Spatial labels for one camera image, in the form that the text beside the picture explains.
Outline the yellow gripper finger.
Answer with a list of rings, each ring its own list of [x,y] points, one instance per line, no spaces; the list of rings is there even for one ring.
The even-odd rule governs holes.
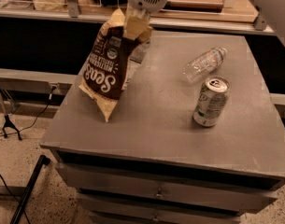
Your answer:
[[[125,13],[123,36],[136,40],[150,26],[150,14],[146,9],[128,6]]]
[[[139,37],[138,40],[141,43],[145,43],[147,42],[150,37],[151,37],[151,33],[152,33],[152,28],[149,26]]]

